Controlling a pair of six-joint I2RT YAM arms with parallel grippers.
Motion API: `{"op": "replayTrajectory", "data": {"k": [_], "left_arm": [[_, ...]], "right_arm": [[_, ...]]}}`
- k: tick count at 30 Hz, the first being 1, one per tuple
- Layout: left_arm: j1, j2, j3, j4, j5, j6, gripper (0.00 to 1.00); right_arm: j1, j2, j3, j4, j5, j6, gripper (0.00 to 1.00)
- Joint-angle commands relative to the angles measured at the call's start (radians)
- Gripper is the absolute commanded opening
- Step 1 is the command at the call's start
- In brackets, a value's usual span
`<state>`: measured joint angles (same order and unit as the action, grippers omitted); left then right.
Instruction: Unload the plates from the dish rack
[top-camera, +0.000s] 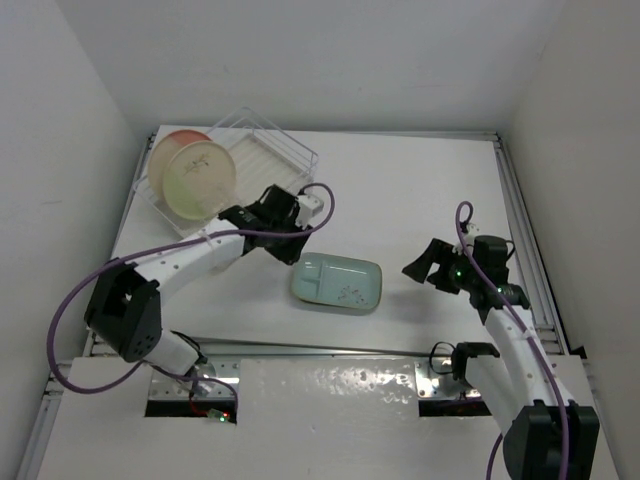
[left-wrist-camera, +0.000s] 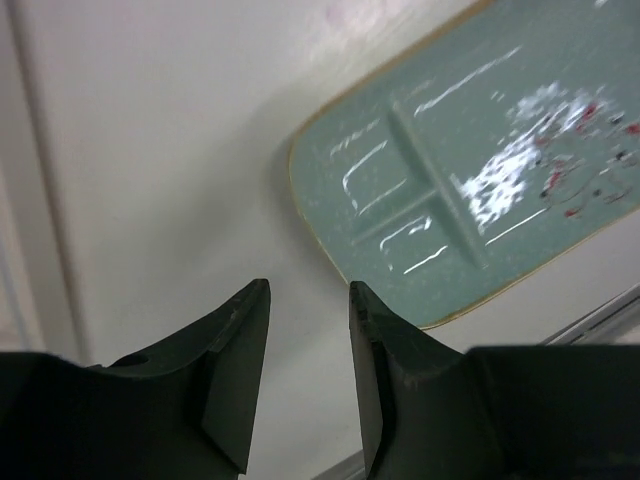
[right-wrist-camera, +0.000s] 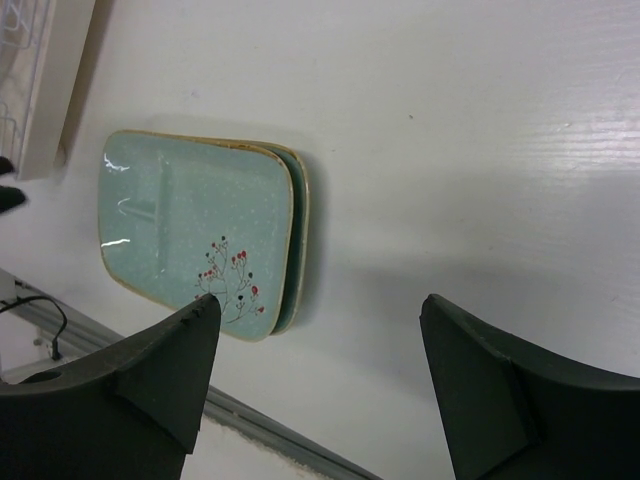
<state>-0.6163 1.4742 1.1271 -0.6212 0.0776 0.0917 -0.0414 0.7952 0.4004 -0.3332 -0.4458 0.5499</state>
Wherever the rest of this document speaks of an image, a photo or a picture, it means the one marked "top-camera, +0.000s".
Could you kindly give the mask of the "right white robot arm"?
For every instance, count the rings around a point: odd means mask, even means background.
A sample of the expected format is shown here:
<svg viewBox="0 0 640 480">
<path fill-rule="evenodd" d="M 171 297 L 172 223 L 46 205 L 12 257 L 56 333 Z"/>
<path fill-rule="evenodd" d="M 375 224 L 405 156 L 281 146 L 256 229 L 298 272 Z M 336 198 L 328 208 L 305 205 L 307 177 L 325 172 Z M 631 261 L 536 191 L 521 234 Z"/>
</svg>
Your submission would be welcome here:
<svg viewBox="0 0 640 480">
<path fill-rule="evenodd" d="M 579 404 L 546 355 L 524 290 L 510 282 L 507 240 L 480 235 L 463 245 L 434 239 L 405 266 L 418 283 L 466 292 L 489 342 L 460 342 L 453 380 L 476 389 L 501 431 L 495 448 L 512 479 L 588 479 L 600 422 Z"/>
</svg>

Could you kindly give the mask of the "pink and cream round plate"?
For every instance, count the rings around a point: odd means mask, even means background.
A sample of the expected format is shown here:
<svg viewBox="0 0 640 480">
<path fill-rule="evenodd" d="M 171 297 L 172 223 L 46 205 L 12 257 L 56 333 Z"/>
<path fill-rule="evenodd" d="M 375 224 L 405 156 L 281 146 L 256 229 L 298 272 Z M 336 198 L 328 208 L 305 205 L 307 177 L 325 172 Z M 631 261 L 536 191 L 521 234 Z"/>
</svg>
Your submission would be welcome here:
<svg viewBox="0 0 640 480">
<path fill-rule="evenodd" d="M 147 177 L 153 192 L 159 199 L 164 199 L 162 187 L 164 171 L 173 157 L 189 144 L 209 140 L 210 138 L 202 132 L 182 129 L 166 135 L 157 142 L 148 161 Z"/>
</svg>

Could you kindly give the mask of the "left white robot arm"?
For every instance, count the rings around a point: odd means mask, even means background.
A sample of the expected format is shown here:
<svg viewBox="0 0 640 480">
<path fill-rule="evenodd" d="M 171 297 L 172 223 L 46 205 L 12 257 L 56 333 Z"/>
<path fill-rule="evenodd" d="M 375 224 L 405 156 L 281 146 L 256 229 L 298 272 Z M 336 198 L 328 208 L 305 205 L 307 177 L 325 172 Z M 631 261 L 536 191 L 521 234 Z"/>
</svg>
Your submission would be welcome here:
<svg viewBox="0 0 640 480">
<path fill-rule="evenodd" d="M 99 275 L 87 310 L 88 327 L 128 363 L 144 361 L 178 376 L 203 359 L 195 344 L 162 325 L 166 301 L 192 281 L 223 270 L 254 249 L 295 263 L 311 220 L 324 207 L 311 193 L 277 185 L 248 206 L 219 213 L 182 247 L 128 260 Z"/>
</svg>

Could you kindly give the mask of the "green and cream round plate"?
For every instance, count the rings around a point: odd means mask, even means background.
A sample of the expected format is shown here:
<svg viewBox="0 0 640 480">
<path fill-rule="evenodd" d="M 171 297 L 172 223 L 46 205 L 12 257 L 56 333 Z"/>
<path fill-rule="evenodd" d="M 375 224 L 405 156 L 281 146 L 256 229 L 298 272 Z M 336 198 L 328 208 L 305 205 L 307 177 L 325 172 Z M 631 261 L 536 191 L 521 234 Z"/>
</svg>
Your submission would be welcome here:
<svg viewBox="0 0 640 480">
<path fill-rule="evenodd" d="M 236 166 L 228 151 L 213 141 L 198 141 L 168 163 L 162 193 L 173 213 L 200 221 L 215 216 L 231 200 L 236 183 Z"/>
</svg>

